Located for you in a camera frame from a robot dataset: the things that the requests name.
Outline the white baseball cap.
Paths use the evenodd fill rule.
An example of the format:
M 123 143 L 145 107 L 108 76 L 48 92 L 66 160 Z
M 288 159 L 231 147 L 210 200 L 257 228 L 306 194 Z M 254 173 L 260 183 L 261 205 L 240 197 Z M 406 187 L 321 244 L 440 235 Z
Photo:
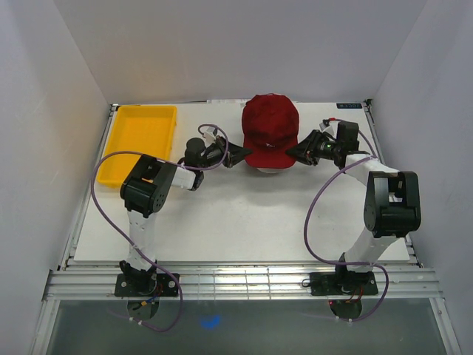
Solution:
M 263 174 L 275 175 L 286 172 L 288 168 L 257 168 L 257 170 Z

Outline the red baseball cap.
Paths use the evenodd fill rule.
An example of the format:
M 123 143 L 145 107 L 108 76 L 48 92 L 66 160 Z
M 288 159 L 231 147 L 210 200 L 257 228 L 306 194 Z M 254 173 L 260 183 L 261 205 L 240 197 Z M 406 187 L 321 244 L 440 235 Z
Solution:
M 255 95 L 242 111 L 245 162 L 256 169 L 288 169 L 296 162 L 286 151 L 298 144 L 299 112 L 285 95 Z

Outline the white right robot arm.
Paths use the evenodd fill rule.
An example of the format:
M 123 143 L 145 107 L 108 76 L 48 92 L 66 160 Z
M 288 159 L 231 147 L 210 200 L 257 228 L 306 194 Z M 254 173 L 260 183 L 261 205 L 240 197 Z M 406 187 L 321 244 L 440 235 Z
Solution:
M 373 149 L 361 151 L 364 137 L 359 125 L 337 120 L 336 134 L 328 132 L 331 119 L 314 129 L 303 141 L 287 149 L 287 155 L 307 166 L 330 160 L 338 168 L 336 177 L 346 174 L 366 188 L 364 229 L 353 246 L 332 264 L 330 280 L 343 294 L 370 283 L 379 257 L 398 239 L 421 225 L 421 202 L 416 173 L 384 165 Z

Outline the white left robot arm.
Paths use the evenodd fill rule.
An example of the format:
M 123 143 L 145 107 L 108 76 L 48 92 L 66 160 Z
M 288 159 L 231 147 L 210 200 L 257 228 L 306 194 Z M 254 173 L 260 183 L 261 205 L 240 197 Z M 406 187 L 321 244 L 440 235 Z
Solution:
M 150 155 L 141 155 L 120 188 L 120 197 L 129 217 L 133 242 L 129 256 L 120 261 L 127 284 L 140 295 L 151 294 L 157 286 L 157 259 L 154 255 L 154 227 L 172 187 L 195 191 L 203 182 L 205 169 L 218 163 L 231 168 L 249 156 L 249 148 L 237 146 L 217 136 L 206 145 L 201 138 L 186 143 L 184 157 L 176 165 Z

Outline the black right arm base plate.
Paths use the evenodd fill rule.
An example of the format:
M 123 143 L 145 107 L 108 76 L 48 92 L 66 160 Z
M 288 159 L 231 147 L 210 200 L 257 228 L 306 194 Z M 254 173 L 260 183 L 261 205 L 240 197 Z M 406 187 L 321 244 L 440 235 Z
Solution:
M 363 295 L 375 296 L 378 286 L 372 272 L 355 273 L 341 276 L 335 272 L 312 272 L 302 280 L 302 287 L 309 288 L 312 296 Z

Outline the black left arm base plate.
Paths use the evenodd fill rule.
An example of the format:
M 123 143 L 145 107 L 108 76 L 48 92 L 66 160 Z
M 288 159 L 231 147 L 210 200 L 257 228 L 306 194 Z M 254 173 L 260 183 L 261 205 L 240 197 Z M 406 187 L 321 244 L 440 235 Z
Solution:
M 177 282 L 167 274 L 155 274 L 137 279 L 119 274 L 115 283 L 116 297 L 177 297 Z

